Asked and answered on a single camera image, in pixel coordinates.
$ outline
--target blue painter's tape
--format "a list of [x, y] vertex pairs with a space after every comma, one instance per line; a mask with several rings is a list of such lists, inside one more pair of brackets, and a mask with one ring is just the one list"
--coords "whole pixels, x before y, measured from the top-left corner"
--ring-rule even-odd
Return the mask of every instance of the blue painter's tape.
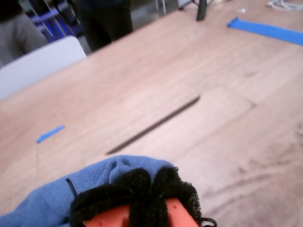
[[52, 135], [54, 135], [55, 133], [61, 131], [61, 130], [64, 129], [64, 128], [65, 128], [65, 126], [64, 126], [64, 125], [61, 125], [61, 126], [55, 128], [55, 129], [49, 131], [48, 133], [41, 135], [40, 138], [37, 139], [37, 143], [41, 143], [43, 140], [45, 140], [45, 139], [51, 137]]
[[229, 22], [227, 26], [247, 32], [266, 35], [275, 39], [279, 39], [303, 46], [302, 32], [287, 30], [285, 28], [276, 27], [272, 25], [248, 22], [248, 21], [240, 20], [237, 17], [233, 19], [231, 22]]

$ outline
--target white chair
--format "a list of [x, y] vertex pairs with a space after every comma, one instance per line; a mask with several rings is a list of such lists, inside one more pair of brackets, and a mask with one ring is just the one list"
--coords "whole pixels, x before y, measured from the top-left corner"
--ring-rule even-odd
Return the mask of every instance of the white chair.
[[[163, 5], [163, 13], [166, 14], [165, 0], [162, 0], [162, 5]], [[159, 10], [158, 0], [156, 0], [156, 8], [157, 10]]]
[[0, 69], [0, 100], [84, 58], [86, 55], [73, 36], [24, 55]]

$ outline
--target person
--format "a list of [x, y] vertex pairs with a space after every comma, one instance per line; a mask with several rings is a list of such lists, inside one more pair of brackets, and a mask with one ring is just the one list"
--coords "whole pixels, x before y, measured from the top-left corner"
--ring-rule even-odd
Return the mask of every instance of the person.
[[0, 0], [0, 66], [46, 44], [18, 0]]
[[78, 0], [77, 6], [92, 52], [133, 31], [129, 0]]

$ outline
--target black cable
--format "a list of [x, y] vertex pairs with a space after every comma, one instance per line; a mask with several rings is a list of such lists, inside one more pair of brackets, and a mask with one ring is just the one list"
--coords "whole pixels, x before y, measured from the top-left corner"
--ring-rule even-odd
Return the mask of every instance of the black cable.
[[217, 227], [217, 222], [215, 220], [213, 220], [212, 218], [202, 218], [203, 221], [207, 221], [213, 224], [213, 226], [203, 226], [203, 227]]
[[76, 190], [75, 190], [75, 188], [74, 188], [74, 185], [72, 185], [71, 180], [70, 180], [69, 178], [66, 178], [65, 180], [66, 180], [66, 182], [68, 183], [68, 185], [69, 185], [69, 187], [70, 187], [70, 189], [71, 189], [72, 194], [73, 194], [74, 197], [76, 198], [76, 196], [77, 196], [78, 194], [77, 194], [77, 192], [76, 192]]

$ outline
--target wood grain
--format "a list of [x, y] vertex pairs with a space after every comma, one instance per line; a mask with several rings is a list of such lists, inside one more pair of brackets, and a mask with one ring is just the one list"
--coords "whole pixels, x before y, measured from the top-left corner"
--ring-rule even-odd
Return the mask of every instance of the wood grain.
[[303, 31], [301, 12], [265, 3], [213, 4], [199, 23], [189, 5], [1, 101], [0, 214], [200, 94], [120, 154], [178, 165], [219, 226], [302, 226], [302, 47], [226, 27], [239, 16]]

